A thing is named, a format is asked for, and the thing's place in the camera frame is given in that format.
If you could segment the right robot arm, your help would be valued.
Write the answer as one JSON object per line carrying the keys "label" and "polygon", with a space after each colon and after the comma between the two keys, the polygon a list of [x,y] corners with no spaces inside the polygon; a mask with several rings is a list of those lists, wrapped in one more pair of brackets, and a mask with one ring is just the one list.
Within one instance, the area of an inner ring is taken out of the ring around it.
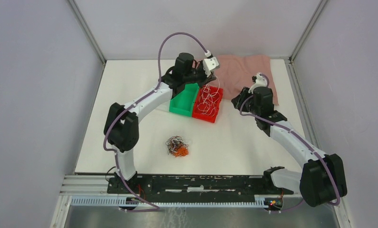
{"label": "right robot arm", "polygon": [[302,168],[301,172],[281,166],[266,170],[262,180],[266,193],[274,194],[282,188],[301,194],[311,207],[340,204],[348,193],[342,158],[323,152],[300,136],[288,119],[275,110],[270,88],[244,87],[231,102],[241,116],[253,117],[257,127],[279,143]]}

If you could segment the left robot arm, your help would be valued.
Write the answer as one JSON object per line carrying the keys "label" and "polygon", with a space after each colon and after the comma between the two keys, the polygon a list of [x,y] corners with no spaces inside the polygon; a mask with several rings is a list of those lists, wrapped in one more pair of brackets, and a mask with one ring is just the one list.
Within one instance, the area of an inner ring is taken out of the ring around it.
{"label": "left robot arm", "polygon": [[219,67],[219,61],[210,53],[199,62],[189,53],[180,53],[155,87],[124,105],[114,103],[110,106],[104,126],[103,147],[114,152],[116,173],[121,178],[120,189],[132,193],[137,187],[133,149],[139,140],[139,123],[143,118],[183,92],[186,85],[204,86],[214,81],[214,72]]}

